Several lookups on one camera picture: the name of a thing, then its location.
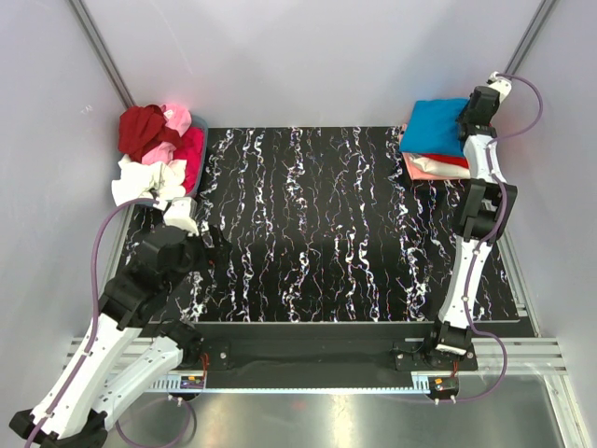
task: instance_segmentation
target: folded cloth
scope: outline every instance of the folded cloth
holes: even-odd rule
[[[409,127],[408,125],[403,124],[400,129],[400,133],[398,135],[398,144],[399,144],[400,149],[402,149],[402,140],[404,139],[404,135],[405,135],[408,127]],[[420,161],[420,165],[426,167],[428,163],[433,162],[432,160],[430,160],[429,158],[426,158],[426,157],[419,156],[417,154],[409,154],[409,153],[402,152],[402,155],[404,156],[404,162],[407,165],[407,171],[409,172],[409,176],[412,180],[452,180],[452,179],[460,179],[460,178],[466,178],[466,179],[470,178],[469,170],[466,170],[466,173],[465,172],[456,173],[458,175],[465,175],[465,177],[454,176],[454,172],[452,172],[452,175],[438,175],[438,174],[433,174],[433,173],[427,173],[426,171],[421,169],[417,164],[415,164],[413,161],[416,161],[418,159],[423,159],[422,161]],[[455,166],[455,168],[461,168],[460,166],[456,166],[456,165],[452,165],[450,168],[452,168],[454,166]]]
[[[181,184],[185,180],[187,161],[172,161],[170,164],[159,161],[143,165],[124,156],[118,165],[120,180],[112,181],[116,205],[136,198],[153,198],[152,193],[166,201],[185,196],[185,188]]]
[[[185,181],[183,182],[183,187],[185,187],[187,194],[195,188],[199,170],[202,168],[203,138],[204,134],[202,129],[190,127],[183,135],[182,146],[174,152],[174,161],[187,161]]]
[[[432,161],[441,161],[442,163],[449,163],[452,165],[462,166],[468,169],[468,161],[465,157],[441,156],[439,154],[423,154],[426,158]]]
[[[190,126],[190,112],[181,105],[171,104],[163,105],[160,110],[166,118],[166,127],[174,129],[182,137]],[[147,152],[141,159],[141,163],[144,165],[150,165],[156,161],[169,163],[172,161],[172,153],[175,149],[176,147],[172,143],[163,142]]]
[[[180,134],[166,126],[166,118],[157,105],[128,108],[120,116],[118,150],[141,161],[143,156],[160,143],[181,145]]]
[[[466,98],[417,101],[400,150],[412,154],[442,154],[463,157],[456,119]]]
[[[412,160],[410,159],[411,155],[412,154],[404,154],[404,162],[407,165],[407,171],[409,172],[409,176],[412,180],[453,180],[461,178],[445,175],[432,175],[431,173],[426,173],[425,171],[420,170],[414,163],[412,163]]]
[[[451,163],[444,163],[442,161],[434,161],[428,157],[419,156],[418,154],[404,152],[402,154],[405,158],[409,159],[414,166],[429,175],[442,175],[450,179],[470,179],[470,171],[468,168],[452,165]]]

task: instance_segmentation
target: folded blue towel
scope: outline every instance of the folded blue towel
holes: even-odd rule
[[[463,157],[456,118],[465,108],[466,98],[417,101],[412,109],[400,150],[415,154],[442,154]]]

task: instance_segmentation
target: red cloth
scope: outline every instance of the red cloth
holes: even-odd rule
[[[183,187],[189,194],[194,188],[201,169],[201,156],[203,155],[203,130],[199,128],[188,128],[183,135],[182,146],[174,152],[174,159],[187,161],[185,169],[185,181]]]
[[[118,150],[128,154],[132,161],[141,162],[147,152],[161,142],[182,145],[180,135],[166,126],[166,118],[158,105],[134,105],[120,116]]]
[[[421,154],[432,161],[443,161],[444,163],[451,163],[452,165],[462,166],[468,168],[468,162],[464,157],[442,156],[441,154]]]

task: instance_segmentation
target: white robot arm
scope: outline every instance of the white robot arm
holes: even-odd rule
[[[418,366],[419,360],[425,366],[437,370],[451,369],[452,363],[456,361],[468,362],[470,369],[477,367],[465,301],[472,313],[485,261],[493,244],[504,232],[517,195],[516,187],[506,183],[499,169],[495,154],[497,134],[490,124],[499,105],[510,93],[512,85],[497,72],[490,76],[487,84],[475,88],[457,120],[458,138],[464,142],[463,152],[469,164],[470,180],[454,214],[456,259],[448,294],[430,335],[416,353],[409,350],[403,353],[401,359],[404,361],[398,363],[400,370],[413,370],[413,365]],[[502,197],[502,190],[496,179],[502,183],[506,198]],[[479,245],[494,228],[498,221],[498,209],[502,205],[505,205],[505,211],[498,232]],[[469,271],[473,256],[476,256],[476,262]]]
[[[137,247],[130,263],[105,286],[100,298],[97,333],[93,323],[60,379],[31,410],[16,413],[10,427],[44,448],[100,447],[122,413],[163,374],[176,368],[198,368],[201,335],[175,321],[125,371],[107,382],[120,356],[165,305],[171,287],[191,271],[228,268],[229,244],[218,229],[199,235],[191,218],[190,198],[174,201],[157,228]],[[204,237],[210,242],[207,245]],[[58,405],[48,414],[51,403]]]

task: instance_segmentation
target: black and white marbled surface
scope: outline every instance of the black and white marbled surface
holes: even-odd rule
[[[197,218],[232,243],[228,281],[192,273],[155,320],[433,320],[460,182],[410,182],[399,127],[211,129]],[[161,212],[136,207],[120,266]],[[518,319],[493,249],[477,319]]]

